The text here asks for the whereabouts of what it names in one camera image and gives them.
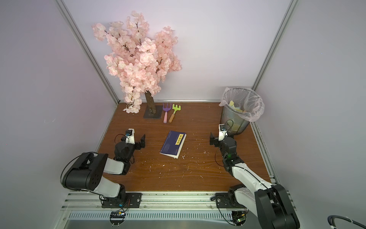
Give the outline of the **dark blue book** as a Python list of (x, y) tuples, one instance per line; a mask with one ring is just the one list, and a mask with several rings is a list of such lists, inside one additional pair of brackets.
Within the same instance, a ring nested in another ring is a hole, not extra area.
[(184, 132), (169, 131), (160, 150), (160, 154), (178, 159), (187, 134)]

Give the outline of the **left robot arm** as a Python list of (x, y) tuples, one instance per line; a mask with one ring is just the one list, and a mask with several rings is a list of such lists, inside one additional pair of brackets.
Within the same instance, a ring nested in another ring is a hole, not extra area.
[(143, 135), (136, 142), (134, 129), (128, 129), (121, 142), (115, 145), (114, 158), (96, 152), (82, 153), (71, 161), (73, 165), (68, 171), (62, 172), (61, 185), (69, 190), (97, 194), (107, 205), (124, 204), (127, 201), (124, 185), (108, 180), (103, 174), (125, 176), (131, 167), (134, 152), (145, 148), (145, 138), (146, 135)]

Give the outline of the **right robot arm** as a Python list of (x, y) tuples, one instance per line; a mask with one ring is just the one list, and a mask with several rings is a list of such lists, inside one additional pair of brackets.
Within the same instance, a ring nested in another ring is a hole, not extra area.
[(237, 155), (237, 142), (230, 136), (210, 134), (209, 144), (220, 149), (223, 167), (241, 182), (228, 192), (232, 204), (245, 207), (258, 218), (262, 229), (299, 229), (300, 221), (286, 189), (267, 182)]

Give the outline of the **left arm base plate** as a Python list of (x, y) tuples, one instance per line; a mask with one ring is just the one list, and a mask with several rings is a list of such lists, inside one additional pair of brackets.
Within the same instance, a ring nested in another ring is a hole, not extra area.
[(102, 208), (132, 208), (137, 209), (140, 207), (142, 200), (142, 193), (127, 192), (125, 194), (119, 195), (115, 198), (101, 198)]

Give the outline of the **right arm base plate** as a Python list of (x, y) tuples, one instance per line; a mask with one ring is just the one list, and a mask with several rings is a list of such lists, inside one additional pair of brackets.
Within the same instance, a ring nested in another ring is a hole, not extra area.
[(215, 193), (211, 198), (219, 209), (246, 209), (247, 207), (234, 200), (234, 195), (228, 192)]

